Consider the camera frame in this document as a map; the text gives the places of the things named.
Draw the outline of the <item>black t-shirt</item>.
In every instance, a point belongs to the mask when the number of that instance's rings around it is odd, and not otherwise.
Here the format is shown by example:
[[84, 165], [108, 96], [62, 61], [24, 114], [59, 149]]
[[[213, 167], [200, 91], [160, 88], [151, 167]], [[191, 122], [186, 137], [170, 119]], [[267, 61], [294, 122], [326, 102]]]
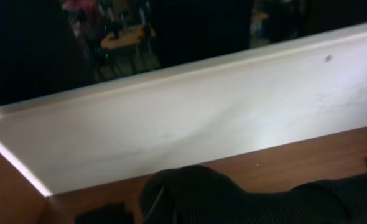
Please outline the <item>black t-shirt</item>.
[[187, 166], [154, 174], [139, 204], [144, 223], [367, 223], [367, 173], [251, 193], [208, 167]]

